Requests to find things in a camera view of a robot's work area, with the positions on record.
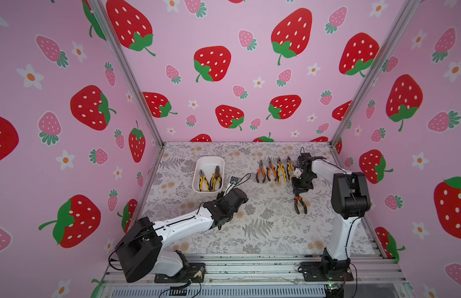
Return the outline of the dark orange striped pliers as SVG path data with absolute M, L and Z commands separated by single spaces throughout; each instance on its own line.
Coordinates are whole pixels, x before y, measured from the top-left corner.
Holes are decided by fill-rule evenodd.
M 294 197 L 294 209 L 295 209 L 297 214 L 301 213 L 300 209 L 299 209 L 299 205 L 301 205 L 301 207 L 303 208 L 303 214 L 307 214 L 308 209 L 307 209 L 307 205 L 304 202 L 303 198 L 300 195 L 295 195 L 295 197 Z

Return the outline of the yellow black handled pliers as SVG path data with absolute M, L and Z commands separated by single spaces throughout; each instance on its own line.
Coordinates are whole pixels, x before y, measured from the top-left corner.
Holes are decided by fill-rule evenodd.
M 286 172 L 287 172 L 287 180 L 291 181 L 292 177 L 294 176 L 294 164 L 290 156 L 286 159 Z

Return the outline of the orange black pliers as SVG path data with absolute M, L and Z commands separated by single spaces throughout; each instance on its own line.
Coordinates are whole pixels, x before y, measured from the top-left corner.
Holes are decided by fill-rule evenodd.
M 268 181 L 277 181 L 277 173 L 276 173 L 276 168 L 272 163 L 271 158 L 268 158 L 268 166 L 266 168 L 266 176 Z

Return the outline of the white plastic storage box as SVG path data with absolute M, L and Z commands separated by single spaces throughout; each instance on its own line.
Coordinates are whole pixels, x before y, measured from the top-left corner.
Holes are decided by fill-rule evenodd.
M 224 169 L 225 169 L 225 161 L 222 157 L 220 156 L 203 156 L 198 158 L 195 166 L 195 171 L 194 171 L 194 178 L 193 178 L 193 191 L 196 192 L 199 195 L 212 195 L 212 194 L 217 194 L 218 192 L 221 192 L 223 190 L 223 185 L 220 188 L 219 191 L 204 191 L 200 192 L 199 191 L 199 170 L 203 170 L 204 174 L 206 175 L 206 178 L 208 180 L 208 183 L 210 183 L 210 180 L 212 178 L 212 175 L 215 172 L 215 167 L 220 166 L 220 174 L 222 176 L 222 182 L 224 182 Z

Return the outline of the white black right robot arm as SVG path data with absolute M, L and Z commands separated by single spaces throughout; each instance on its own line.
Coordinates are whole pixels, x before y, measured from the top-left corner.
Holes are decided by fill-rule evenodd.
M 302 153 L 297 160 L 291 178 L 296 212 L 301 204 L 307 213 L 301 194 L 313 190 L 314 179 L 323 178 L 332 184 L 330 203 L 335 213 L 332 236 L 323 250 L 321 262 L 314 265 L 322 277 L 329 280 L 332 273 L 350 267 L 350 247 L 356 228 L 371 208 L 366 177 L 362 172 L 351 172 L 334 165 L 323 156 Z

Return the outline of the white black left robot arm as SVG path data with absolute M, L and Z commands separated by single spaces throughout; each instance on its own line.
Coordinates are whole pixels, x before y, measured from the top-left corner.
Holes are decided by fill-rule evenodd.
M 165 221 L 151 222 L 148 217 L 136 221 L 117 244 L 115 252 L 128 283 L 134 283 L 148 274 L 163 277 L 165 282 L 180 283 L 198 272 L 184 253 L 166 251 L 170 244 L 194 233 L 222 228 L 230 222 L 247 195 L 239 188 L 221 192 L 213 201 L 205 202 L 197 210 Z

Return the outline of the yellow black combination pliers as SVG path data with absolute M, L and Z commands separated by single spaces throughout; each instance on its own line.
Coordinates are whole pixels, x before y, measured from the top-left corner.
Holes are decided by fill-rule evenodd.
M 198 183 L 198 186 L 199 186 L 199 191 L 200 192 L 204 192 L 204 191 L 209 192 L 211 190 L 210 186 L 209 186 L 209 183 L 208 183 L 208 180 L 207 180 L 206 175 L 204 174 L 203 170 L 199 170 L 199 183 Z

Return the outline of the floral patterned table mat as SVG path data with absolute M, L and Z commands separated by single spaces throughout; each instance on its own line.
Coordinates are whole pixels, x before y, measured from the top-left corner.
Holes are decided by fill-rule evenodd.
M 334 213 L 330 204 L 329 182 L 314 180 L 313 190 L 303 194 L 307 211 L 296 212 L 291 183 L 257 183 L 260 165 L 268 166 L 300 151 L 333 158 L 326 143 L 169 143 L 158 164 L 142 216 L 161 221 L 196 210 L 213 199 L 193 187 L 197 161 L 203 156 L 224 159 L 224 181 L 231 177 L 252 177 L 241 185 L 248 202 L 221 229 L 194 233 L 168 246 L 185 254 L 319 255 L 328 245 Z

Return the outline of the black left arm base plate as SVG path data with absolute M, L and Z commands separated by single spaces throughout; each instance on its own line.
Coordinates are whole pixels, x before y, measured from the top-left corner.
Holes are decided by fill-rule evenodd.
M 187 283 L 203 282 L 206 273 L 205 263 L 190 263 L 184 266 L 176 275 L 167 276 L 165 274 L 156 274 L 154 283 L 157 284 L 170 284 L 170 283 Z

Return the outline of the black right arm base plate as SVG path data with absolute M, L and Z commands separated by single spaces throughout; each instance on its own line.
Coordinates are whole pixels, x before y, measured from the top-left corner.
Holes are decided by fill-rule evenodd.
M 302 262 L 297 271 L 306 282 L 348 282 L 354 281 L 350 264 L 346 261 Z

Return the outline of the aluminium rail frame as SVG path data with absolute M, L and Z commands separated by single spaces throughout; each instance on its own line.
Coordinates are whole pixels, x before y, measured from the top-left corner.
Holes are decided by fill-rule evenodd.
M 124 274 L 108 269 L 96 298 L 414 298 L 413 287 L 399 265 L 372 255 L 352 258 L 346 277 L 326 280 L 304 266 L 317 255 L 196 255 L 203 276 L 193 282 L 157 283 L 148 274 L 127 283 Z

